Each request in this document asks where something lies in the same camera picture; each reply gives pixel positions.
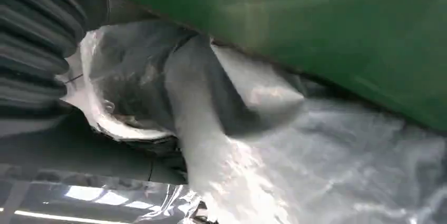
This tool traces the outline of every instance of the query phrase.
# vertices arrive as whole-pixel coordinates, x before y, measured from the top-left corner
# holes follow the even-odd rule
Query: white plastic wrap
[[[180,139],[190,186],[221,224],[445,223],[446,137],[209,37],[163,30],[178,37],[150,21],[103,28],[84,53],[119,47],[104,31],[138,40],[123,60],[163,78],[132,95],[163,93],[171,119],[139,112]],[[153,46],[173,49],[153,63]]]
[[[158,30],[149,35],[147,30]],[[191,35],[175,25],[148,21],[125,25],[125,31],[104,26],[87,33],[81,42],[82,67],[93,118],[114,139],[159,139],[172,135],[172,128],[154,120],[135,119],[140,113],[168,117],[163,98],[146,96],[140,86],[160,83],[159,60]],[[146,103],[144,98],[152,99]]]

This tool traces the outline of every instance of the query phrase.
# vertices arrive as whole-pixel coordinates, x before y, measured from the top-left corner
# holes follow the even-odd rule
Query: crumpled plastic
[[[1,223],[190,224],[188,186],[0,164]]]
[[[138,81],[123,79],[127,89],[103,84],[95,95],[138,96],[143,108],[126,126],[180,139],[190,186],[219,223],[447,219],[444,135],[160,20],[103,27],[86,39],[82,51],[93,60],[118,49],[120,62],[145,68],[135,71]],[[168,52],[153,52],[161,47]],[[132,66],[108,65],[132,74]]]

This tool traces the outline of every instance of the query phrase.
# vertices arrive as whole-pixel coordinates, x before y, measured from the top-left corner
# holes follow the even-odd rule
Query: green panel
[[[132,0],[447,131],[447,0]]]

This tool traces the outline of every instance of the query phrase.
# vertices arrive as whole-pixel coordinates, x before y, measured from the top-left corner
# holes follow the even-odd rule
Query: ribbed rubber hose
[[[55,75],[69,70],[64,58],[85,36],[86,13],[75,0],[0,1],[0,126],[43,129],[71,110]]]

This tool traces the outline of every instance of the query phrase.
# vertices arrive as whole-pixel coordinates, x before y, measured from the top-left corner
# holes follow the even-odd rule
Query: shiny reflective surface
[[[0,177],[2,224],[178,223],[195,210],[199,200],[186,186],[161,183],[89,187],[27,181],[8,173]]]

